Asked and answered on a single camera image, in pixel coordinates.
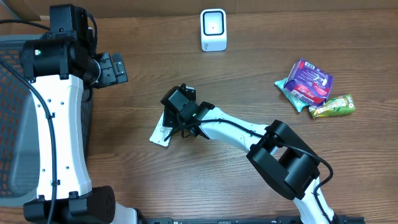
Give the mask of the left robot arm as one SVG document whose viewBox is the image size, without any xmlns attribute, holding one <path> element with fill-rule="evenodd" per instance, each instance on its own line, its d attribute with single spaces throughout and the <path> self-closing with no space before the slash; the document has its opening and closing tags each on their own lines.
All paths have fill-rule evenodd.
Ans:
<svg viewBox="0 0 398 224">
<path fill-rule="evenodd" d="M 84 90 L 127 82 L 119 54 L 97 53 L 93 16 L 72 4 L 50 7 L 50 29 L 27 41 L 19 59 L 35 102 L 40 171 L 37 196 L 25 203 L 32 223 L 137 223 L 113 189 L 94 187 L 85 162 L 81 124 Z"/>
</svg>

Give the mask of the green yellow snack packet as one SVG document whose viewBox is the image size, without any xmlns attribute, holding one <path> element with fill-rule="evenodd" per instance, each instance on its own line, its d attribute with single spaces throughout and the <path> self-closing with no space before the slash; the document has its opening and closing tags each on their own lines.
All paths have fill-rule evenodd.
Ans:
<svg viewBox="0 0 398 224">
<path fill-rule="evenodd" d="M 351 114 L 356 107 L 351 95 L 332 98 L 321 106 L 309 107 L 309 113 L 313 119 L 320 117 L 342 116 Z"/>
</svg>

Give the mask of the white conditioner tube gold cap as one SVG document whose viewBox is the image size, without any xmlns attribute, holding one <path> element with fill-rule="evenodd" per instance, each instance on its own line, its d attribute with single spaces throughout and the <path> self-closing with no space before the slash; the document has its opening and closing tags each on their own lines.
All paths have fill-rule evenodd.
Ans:
<svg viewBox="0 0 398 224">
<path fill-rule="evenodd" d="M 163 147 L 168 147 L 170 138 L 165 141 L 165 138 L 172 132 L 172 128 L 164 126 L 164 113 L 162 113 L 159 121 L 152 133 L 151 137 L 149 138 L 150 142 L 158 144 Z"/>
</svg>

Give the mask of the purple Carefree pad pack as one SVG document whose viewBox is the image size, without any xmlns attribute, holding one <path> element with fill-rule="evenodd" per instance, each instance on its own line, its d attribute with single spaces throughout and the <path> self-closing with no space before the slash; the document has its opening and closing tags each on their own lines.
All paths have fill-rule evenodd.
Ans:
<svg viewBox="0 0 398 224">
<path fill-rule="evenodd" d="M 333 76 L 301 58 L 292 67 L 284 89 L 310 106 L 320 106 L 329 98 L 333 80 Z"/>
</svg>

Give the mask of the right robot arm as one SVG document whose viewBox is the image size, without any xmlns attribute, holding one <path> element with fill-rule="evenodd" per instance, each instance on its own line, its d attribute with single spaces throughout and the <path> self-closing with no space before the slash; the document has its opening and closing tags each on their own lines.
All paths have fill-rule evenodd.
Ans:
<svg viewBox="0 0 398 224">
<path fill-rule="evenodd" d="M 209 102 L 196 102 L 194 88 L 181 84 L 162 98 L 163 125 L 171 129 L 168 141 L 180 132 L 183 138 L 202 136 L 228 143 L 245 151 L 248 161 L 264 181 L 284 198 L 294 202 L 302 223 L 338 223 L 338 216 L 327 205 L 318 166 L 331 165 L 316 153 L 284 122 L 254 124 L 228 115 Z"/>
</svg>

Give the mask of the mint green wipes packet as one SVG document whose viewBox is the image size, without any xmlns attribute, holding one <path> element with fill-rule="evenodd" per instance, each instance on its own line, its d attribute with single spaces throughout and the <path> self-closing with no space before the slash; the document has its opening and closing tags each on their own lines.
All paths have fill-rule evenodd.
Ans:
<svg viewBox="0 0 398 224">
<path fill-rule="evenodd" d="M 302 110 L 306 107 L 309 106 L 308 103 L 300 100 L 298 97 L 295 95 L 291 94 L 288 90 L 284 88 L 284 84 L 287 81 L 287 78 L 284 78 L 283 80 L 278 80 L 274 82 L 274 85 L 285 95 L 285 97 L 291 102 L 293 107 L 297 110 L 298 113 L 301 113 Z"/>
</svg>

